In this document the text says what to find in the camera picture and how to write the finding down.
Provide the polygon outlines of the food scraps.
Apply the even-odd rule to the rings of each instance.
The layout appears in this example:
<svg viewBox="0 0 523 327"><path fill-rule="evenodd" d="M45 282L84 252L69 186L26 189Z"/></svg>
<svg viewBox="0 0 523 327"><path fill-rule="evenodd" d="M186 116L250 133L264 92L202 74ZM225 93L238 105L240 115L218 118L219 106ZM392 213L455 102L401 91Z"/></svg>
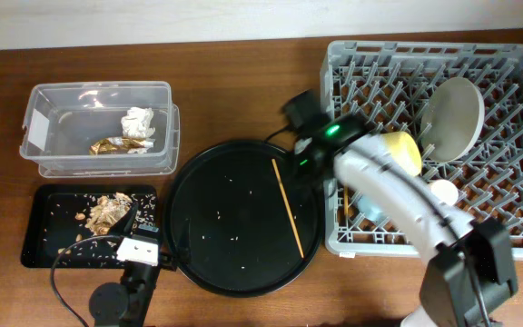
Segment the food scraps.
<svg viewBox="0 0 523 327"><path fill-rule="evenodd" d="M92 206L75 215L93 236L106 235L130 210L133 199L124 193L92 197Z"/></svg>

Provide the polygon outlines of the wooden chopstick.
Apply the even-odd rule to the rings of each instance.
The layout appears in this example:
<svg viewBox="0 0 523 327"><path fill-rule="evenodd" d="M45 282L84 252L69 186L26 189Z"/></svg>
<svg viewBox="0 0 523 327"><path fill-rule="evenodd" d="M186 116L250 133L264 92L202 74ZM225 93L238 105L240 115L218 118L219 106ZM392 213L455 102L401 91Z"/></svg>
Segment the wooden chopstick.
<svg viewBox="0 0 523 327"><path fill-rule="evenodd" d="M294 222L294 217L293 217L293 214L291 212L290 202L288 200L288 196L286 194L286 191L285 191L282 179L281 179L281 174L280 174L280 171L279 171L279 167L278 167L277 162L276 162L276 160L274 158L271 159L271 164L272 164L272 168L273 168L273 171L274 171L277 183L278 183L279 188L280 188L281 197L282 197L285 209L286 209L286 213L287 213L289 221L290 221L291 230L292 230L292 233L293 233L293 236L294 236L294 240L296 242L296 245L297 245L300 257L303 260L303 259L305 259L305 255L304 255L304 251L303 251L303 248L302 248L302 245L301 245L300 236L298 234L297 226L296 226L296 224Z"/></svg>
<svg viewBox="0 0 523 327"><path fill-rule="evenodd" d="M349 195L347 185L343 185L343 213L345 219L349 218Z"/></svg>

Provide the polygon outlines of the gold snack wrapper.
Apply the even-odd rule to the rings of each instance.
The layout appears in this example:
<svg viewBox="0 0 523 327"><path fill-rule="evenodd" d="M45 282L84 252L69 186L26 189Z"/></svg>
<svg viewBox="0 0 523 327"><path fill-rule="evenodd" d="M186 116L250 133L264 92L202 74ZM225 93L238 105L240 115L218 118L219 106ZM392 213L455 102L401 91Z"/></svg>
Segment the gold snack wrapper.
<svg viewBox="0 0 523 327"><path fill-rule="evenodd" d="M154 139L150 138L108 137L92 144L89 154L145 154L153 146Z"/></svg>

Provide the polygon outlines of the blue cup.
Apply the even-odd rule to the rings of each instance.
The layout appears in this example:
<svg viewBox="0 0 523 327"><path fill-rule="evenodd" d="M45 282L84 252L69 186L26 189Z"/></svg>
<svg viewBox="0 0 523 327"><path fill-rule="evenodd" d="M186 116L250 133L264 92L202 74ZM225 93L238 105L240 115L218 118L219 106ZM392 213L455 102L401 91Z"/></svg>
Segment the blue cup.
<svg viewBox="0 0 523 327"><path fill-rule="evenodd" d="M369 197L362 194L356 202L358 210L365 218L374 224L379 224L386 219L385 213Z"/></svg>

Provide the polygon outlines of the white tissue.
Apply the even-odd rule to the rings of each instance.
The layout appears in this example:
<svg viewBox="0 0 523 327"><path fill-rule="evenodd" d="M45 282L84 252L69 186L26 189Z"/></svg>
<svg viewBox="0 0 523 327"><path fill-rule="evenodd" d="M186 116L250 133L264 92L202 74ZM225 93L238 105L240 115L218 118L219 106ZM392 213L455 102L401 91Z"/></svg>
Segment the white tissue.
<svg viewBox="0 0 523 327"><path fill-rule="evenodd" d="M152 136L155 129L151 127L153 110L151 108L131 107L121 118L123 136L145 139Z"/></svg>

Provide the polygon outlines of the yellow bowl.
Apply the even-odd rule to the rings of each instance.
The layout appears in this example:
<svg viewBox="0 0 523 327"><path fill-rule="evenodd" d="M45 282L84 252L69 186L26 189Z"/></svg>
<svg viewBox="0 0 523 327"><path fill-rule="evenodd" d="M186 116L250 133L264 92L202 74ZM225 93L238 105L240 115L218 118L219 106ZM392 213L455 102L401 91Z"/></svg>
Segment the yellow bowl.
<svg viewBox="0 0 523 327"><path fill-rule="evenodd" d="M406 132L382 134L392 159L409 175L417 176L422 170L419 148L412 136Z"/></svg>

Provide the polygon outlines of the pink cup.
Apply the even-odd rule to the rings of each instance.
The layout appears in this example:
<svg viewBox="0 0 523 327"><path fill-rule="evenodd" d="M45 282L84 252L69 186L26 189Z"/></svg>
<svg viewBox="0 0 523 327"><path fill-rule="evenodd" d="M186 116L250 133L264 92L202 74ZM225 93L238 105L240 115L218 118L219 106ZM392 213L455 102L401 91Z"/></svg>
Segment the pink cup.
<svg viewBox="0 0 523 327"><path fill-rule="evenodd" d="M445 179L433 180L428 183L430 191L443 203L453 206L459 198L457 186Z"/></svg>

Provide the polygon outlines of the grey plate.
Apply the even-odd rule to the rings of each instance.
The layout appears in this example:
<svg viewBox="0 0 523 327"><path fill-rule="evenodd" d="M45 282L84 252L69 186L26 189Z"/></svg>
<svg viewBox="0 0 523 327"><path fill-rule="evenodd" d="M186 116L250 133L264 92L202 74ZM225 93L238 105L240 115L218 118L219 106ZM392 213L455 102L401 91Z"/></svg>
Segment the grey plate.
<svg viewBox="0 0 523 327"><path fill-rule="evenodd" d="M463 77L441 84L429 99L420 121L424 147L433 145L429 158L438 163L455 161L467 154L479 138L485 105L479 89Z"/></svg>

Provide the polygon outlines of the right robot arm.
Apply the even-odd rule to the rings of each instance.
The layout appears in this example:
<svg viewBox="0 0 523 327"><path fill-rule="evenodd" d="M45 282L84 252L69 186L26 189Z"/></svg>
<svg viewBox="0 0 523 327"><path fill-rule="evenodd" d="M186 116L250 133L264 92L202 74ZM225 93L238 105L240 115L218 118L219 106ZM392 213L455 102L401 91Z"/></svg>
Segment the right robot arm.
<svg viewBox="0 0 523 327"><path fill-rule="evenodd" d="M419 307L403 326L493 326L490 314L518 292L511 241L492 218L478 223L442 202L391 157L382 135L356 117L326 114L290 120L296 169L306 179L330 175L388 215L419 253L426 272Z"/></svg>

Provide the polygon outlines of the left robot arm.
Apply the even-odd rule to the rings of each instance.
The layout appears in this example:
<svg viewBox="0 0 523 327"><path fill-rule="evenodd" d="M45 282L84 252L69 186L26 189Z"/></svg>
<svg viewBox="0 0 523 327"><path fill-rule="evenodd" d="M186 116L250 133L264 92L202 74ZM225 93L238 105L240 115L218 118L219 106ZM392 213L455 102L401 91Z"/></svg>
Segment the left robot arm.
<svg viewBox="0 0 523 327"><path fill-rule="evenodd" d="M100 285L91 295L89 311L96 326L142 326L160 271L177 268L174 257L162 251L159 228L146 224L133 228L137 211L138 204L133 203L108 231L123 276L119 282Z"/></svg>

